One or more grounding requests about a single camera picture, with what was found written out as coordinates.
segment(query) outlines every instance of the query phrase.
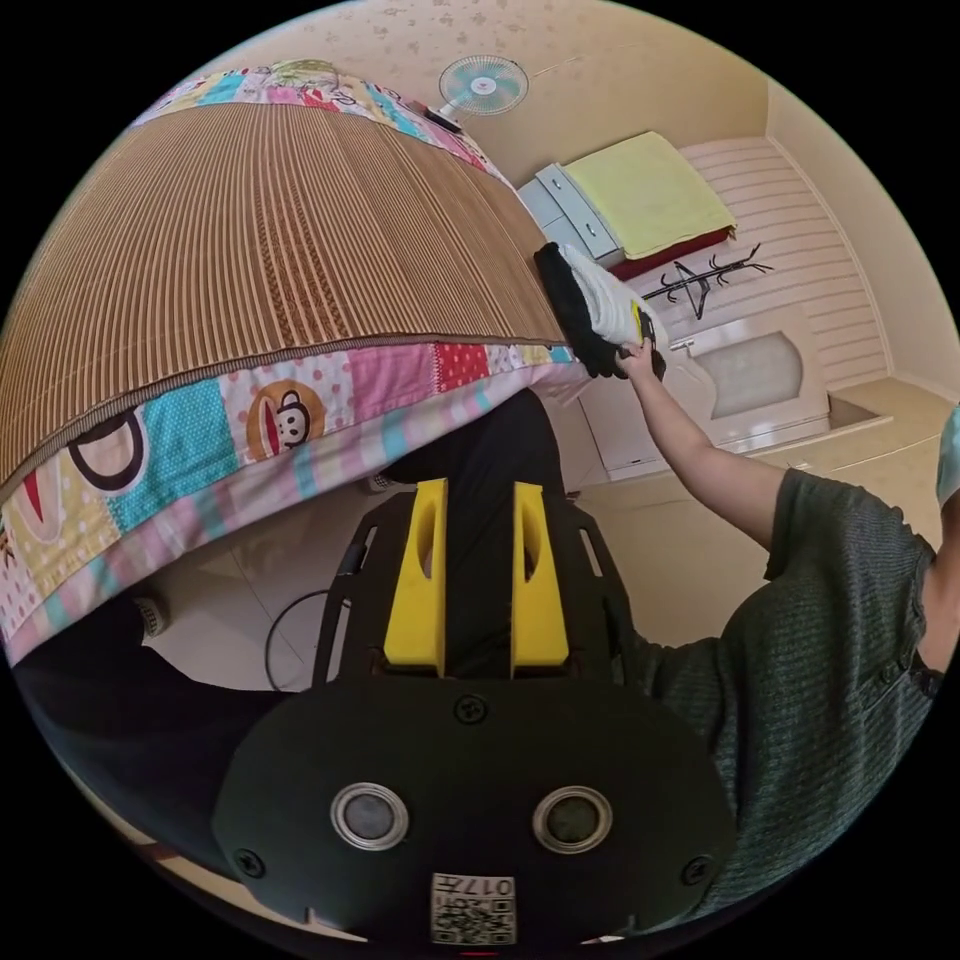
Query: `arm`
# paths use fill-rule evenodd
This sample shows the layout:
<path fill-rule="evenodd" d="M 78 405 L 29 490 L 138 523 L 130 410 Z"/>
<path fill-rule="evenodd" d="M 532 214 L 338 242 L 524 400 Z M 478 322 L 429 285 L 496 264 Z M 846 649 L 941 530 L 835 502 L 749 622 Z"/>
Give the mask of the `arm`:
<path fill-rule="evenodd" d="M 632 355 L 619 362 L 643 407 L 653 442 L 680 482 L 708 510 L 769 550 L 785 471 L 718 450 L 653 373 L 649 341 L 627 349 Z"/>

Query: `gray shirt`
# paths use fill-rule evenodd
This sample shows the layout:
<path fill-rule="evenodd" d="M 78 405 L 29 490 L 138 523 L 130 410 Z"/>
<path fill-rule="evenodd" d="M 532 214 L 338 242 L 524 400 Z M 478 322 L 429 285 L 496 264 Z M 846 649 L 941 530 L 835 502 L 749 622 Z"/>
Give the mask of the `gray shirt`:
<path fill-rule="evenodd" d="M 789 471 L 769 581 L 723 635 L 641 641 L 645 691 L 707 743 L 738 843 L 697 911 L 758 893 L 832 844 L 876 796 L 927 716 L 916 656 L 930 545 L 860 487 Z"/>

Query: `bed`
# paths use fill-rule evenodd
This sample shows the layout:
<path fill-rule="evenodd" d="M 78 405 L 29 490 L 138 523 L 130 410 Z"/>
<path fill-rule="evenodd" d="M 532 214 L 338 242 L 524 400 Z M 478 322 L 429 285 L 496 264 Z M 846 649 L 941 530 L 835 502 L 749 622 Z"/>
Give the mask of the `bed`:
<path fill-rule="evenodd" d="M 575 394 L 542 241 L 469 137 L 323 61 L 162 98 L 51 227 L 0 340 L 8 660 L 524 388 Z"/>

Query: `cabinet drawer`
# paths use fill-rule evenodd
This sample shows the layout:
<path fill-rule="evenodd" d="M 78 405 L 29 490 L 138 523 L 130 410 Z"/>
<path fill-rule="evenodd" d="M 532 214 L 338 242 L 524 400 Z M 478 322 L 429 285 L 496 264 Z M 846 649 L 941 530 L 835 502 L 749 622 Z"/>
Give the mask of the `cabinet drawer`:
<path fill-rule="evenodd" d="M 531 180 L 524 184 L 518 191 L 523 205 L 533 214 L 533 219 L 541 227 L 548 223 L 553 223 L 563 216 L 563 211 L 553 197 L 550 191 L 539 181 Z"/>
<path fill-rule="evenodd" d="M 599 260 L 619 249 L 620 244 L 559 164 L 552 163 L 541 170 L 537 174 L 537 181 L 573 224 L 591 257 Z"/>

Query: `white cabinet door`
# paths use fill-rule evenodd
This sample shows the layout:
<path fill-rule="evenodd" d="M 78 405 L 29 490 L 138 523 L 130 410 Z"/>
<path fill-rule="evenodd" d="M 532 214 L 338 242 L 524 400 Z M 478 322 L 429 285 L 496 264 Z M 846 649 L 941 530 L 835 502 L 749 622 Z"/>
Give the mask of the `white cabinet door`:
<path fill-rule="evenodd" d="M 661 352 L 664 385 L 718 446 L 745 452 L 829 429 L 829 398 L 799 307 L 736 320 Z M 614 478 L 664 468 L 633 388 L 598 379 L 580 402 Z"/>

